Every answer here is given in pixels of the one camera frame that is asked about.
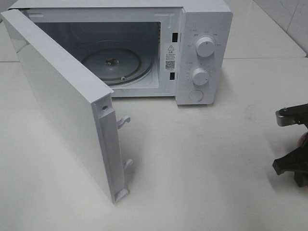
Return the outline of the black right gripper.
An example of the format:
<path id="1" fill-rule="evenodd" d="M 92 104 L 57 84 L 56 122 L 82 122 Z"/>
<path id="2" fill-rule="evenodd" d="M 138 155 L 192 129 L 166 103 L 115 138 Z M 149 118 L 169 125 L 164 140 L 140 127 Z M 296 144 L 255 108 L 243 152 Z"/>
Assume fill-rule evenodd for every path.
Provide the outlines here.
<path id="1" fill-rule="evenodd" d="M 298 147 L 287 155 L 275 159 L 272 164 L 278 175 L 286 171 L 295 173 L 295 181 L 299 187 L 308 185 L 308 150 Z"/>

